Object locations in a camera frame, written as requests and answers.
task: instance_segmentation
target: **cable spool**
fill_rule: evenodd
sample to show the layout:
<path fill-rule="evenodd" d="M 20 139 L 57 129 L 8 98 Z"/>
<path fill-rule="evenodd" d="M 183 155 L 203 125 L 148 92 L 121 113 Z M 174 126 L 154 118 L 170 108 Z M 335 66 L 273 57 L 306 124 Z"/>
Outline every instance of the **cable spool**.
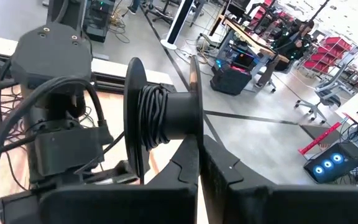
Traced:
<path fill-rule="evenodd" d="M 170 93 L 147 83 L 139 58 L 128 65 L 124 87 L 124 134 L 129 164 L 142 182 L 149 152 L 161 143 L 189 134 L 203 141 L 203 98 L 197 56 L 191 57 L 190 90 Z"/>

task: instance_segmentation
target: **red shelving unit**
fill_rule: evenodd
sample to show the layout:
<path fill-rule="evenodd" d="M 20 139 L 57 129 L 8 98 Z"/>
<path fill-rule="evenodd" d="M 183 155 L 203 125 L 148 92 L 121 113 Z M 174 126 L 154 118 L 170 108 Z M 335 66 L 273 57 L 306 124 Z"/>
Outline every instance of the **red shelving unit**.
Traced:
<path fill-rule="evenodd" d="M 328 37 L 303 66 L 315 72 L 328 73 L 329 67 L 335 66 L 335 61 L 342 59 L 343 54 L 351 50 L 351 46 L 340 37 Z"/>

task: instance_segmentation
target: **coiled cable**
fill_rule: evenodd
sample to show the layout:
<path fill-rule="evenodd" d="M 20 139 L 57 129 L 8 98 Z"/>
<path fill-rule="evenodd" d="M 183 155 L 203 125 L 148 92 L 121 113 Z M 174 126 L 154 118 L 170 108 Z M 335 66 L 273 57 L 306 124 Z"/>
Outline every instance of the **coiled cable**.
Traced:
<path fill-rule="evenodd" d="M 138 125 L 140 138 L 147 151 L 169 139 L 163 132 L 165 108 L 167 107 L 168 91 L 162 86 L 147 85 L 139 93 Z"/>

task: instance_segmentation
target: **computer tower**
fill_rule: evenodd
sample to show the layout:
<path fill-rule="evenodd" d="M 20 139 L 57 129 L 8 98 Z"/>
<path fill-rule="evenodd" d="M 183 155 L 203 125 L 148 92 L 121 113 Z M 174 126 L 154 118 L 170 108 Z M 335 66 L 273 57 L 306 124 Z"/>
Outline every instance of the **computer tower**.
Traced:
<path fill-rule="evenodd" d="M 87 0 L 83 20 L 83 32 L 85 32 L 91 40 L 98 42 L 104 42 L 106 40 L 114 3 L 115 0 Z"/>
<path fill-rule="evenodd" d="M 212 71 L 214 72 L 214 77 L 209 81 L 211 88 L 229 95 L 236 96 L 240 94 L 252 79 L 248 71 L 232 68 L 226 63 L 219 64 L 217 70 L 213 67 Z"/>
<path fill-rule="evenodd" d="M 319 184 L 335 181 L 358 167 L 358 147 L 351 142 L 332 145 L 303 167 Z"/>

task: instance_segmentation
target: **gray concrete floor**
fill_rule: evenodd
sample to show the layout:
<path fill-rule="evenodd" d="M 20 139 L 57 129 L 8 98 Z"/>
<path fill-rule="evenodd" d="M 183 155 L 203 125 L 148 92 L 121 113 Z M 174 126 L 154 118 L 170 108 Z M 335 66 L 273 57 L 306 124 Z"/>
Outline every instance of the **gray concrete floor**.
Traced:
<path fill-rule="evenodd" d="M 122 13 L 130 3 L 130 0 L 124 0 L 120 4 L 119 9 L 123 9 Z M 163 6 L 163 3 L 155 1 L 155 5 Z M 174 14 L 177 7 L 170 6 L 168 10 Z M 194 40 L 200 32 L 208 32 L 204 27 L 209 27 L 213 23 L 210 14 L 216 13 L 213 5 L 206 4 L 204 10 L 206 11 L 204 16 L 199 17 L 193 27 L 184 25 L 177 41 L 179 48 L 196 53 L 195 47 L 191 44 L 195 43 Z M 18 40 L 21 34 L 45 24 L 46 13 L 47 9 L 42 6 L 42 0 L 0 0 L 0 37 Z M 124 22 L 125 35 L 130 43 L 122 43 L 111 33 L 105 43 L 93 42 L 94 52 L 108 55 L 111 61 L 118 63 L 128 63 L 132 57 L 139 57 L 146 69 L 169 74 L 178 91 L 186 91 L 178 72 L 165 54 L 142 11 L 139 9 L 136 15 L 128 13 L 124 17 Z M 164 21 L 153 22 L 153 27 L 162 38 L 169 30 L 169 25 Z M 223 33 L 222 27 L 219 28 L 218 33 Z M 188 64 L 174 51 L 169 51 L 169 54 L 188 80 Z M 201 70 L 204 109 L 243 115 L 241 119 L 208 115 L 212 130 L 204 124 L 205 133 L 213 138 L 217 137 L 213 134 L 216 133 L 225 147 L 242 162 L 278 184 L 312 184 L 313 182 L 302 169 L 306 161 L 297 152 L 298 148 L 312 141 L 297 125 L 310 122 L 308 109 L 300 107 L 294 109 L 293 106 L 299 97 L 317 103 L 318 97 L 304 83 L 312 86 L 318 81 L 305 78 L 296 72 L 294 75 L 277 73 L 273 77 L 277 86 L 275 93 L 271 93 L 268 86 L 256 94 L 243 91 L 238 96 L 229 96 L 211 89 L 209 85 L 211 70 L 208 65 L 201 65 Z M 321 109 L 328 118 L 329 124 L 339 120 L 339 117 L 333 113 L 335 108 L 321 107 Z M 319 119 L 311 124 L 318 125 L 318 122 Z"/>

